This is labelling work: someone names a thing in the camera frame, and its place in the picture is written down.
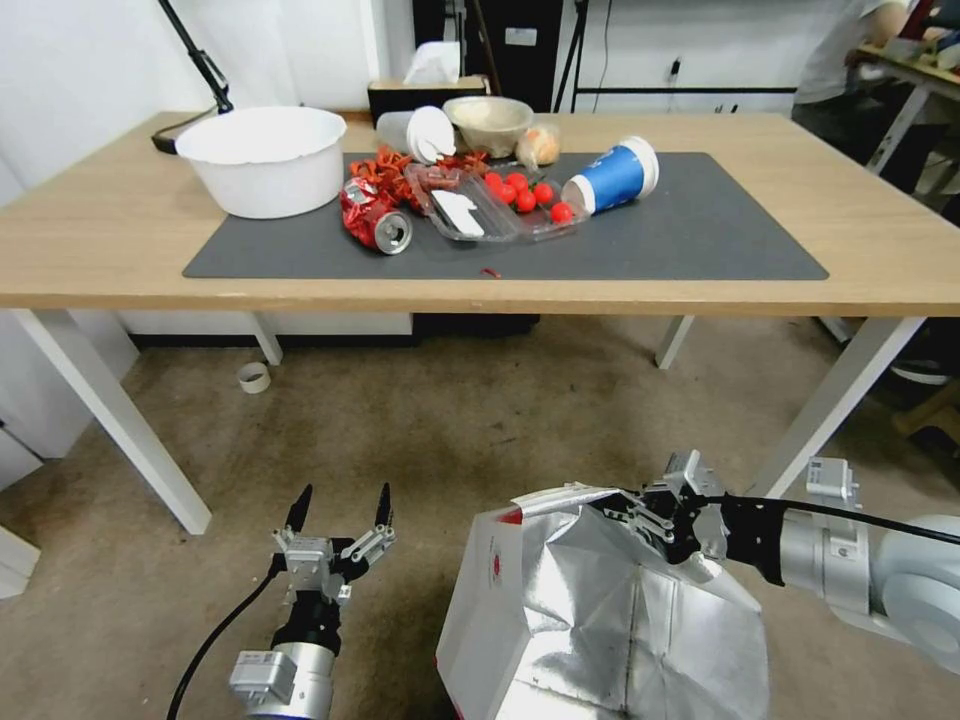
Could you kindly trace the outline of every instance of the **red can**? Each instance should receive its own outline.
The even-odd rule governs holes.
[[[343,186],[340,209],[347,232],[371,250],[396,255],[406,250],[413,239],[407,216],[394,210],[363,178],[350,178]]]

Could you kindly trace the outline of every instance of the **silver foil bag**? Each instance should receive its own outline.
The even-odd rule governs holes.
[[[757,602],[722,571],[692,581],[585,504],[612,492],[558,488],[518,498],[519,511],[474,519],[437,650],[458,712],[465,720],[766,717]]]

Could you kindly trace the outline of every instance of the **white bowl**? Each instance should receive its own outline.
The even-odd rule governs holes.
[[[309,212],[343,186],[339,115],[304,107],[234,110],[197,123],[177,138],[224,210],[246,218]]]
[[[533,124],[533,109],[526,103],[494,96],[447,100],[443,111],[460,128],[473,150],[502,158],[513,154],[517,140]]]

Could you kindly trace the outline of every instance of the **gray desk mat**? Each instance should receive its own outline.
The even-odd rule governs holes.
[[[347,155],[349,163],[359,155]],[[595,156],[566,154],[563,183]],[[339,202],[279,220],[230,216],[183,271],[191,278],[522,280],[823,280],[826,270],[704,153],[661,153],[642,202],[600,213],[540,242],[462,243],[413,219],[402,254],[367,250],[343,229]]]

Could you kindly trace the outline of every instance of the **plastic food tray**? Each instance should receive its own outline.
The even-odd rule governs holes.
[[[531,186],[547,183],[553,188],[553,199],[540,204],[528,213],[518,213],[503,203],[487,187],[483,178],[460,169],[447,169],[411,163],[404,170],[414,196],[423,207],[424,214],[430,218],[441,235],[460,242],[513,242],[545,240],[572,232],[576,226],[589,218],[586,211],[569,203],[573,211],[570,222],[557,225],[550,219],[550,209],[560,200],[560,186],[543,172],[530,172],[520,163],[508,163],[491,168],[502,177],[514,172],[526,176]],[[434,190],[449,190],[470,199],[476,206],[471,215],[483,228],[483,235],[465,235],[443,212],[433,198]]]

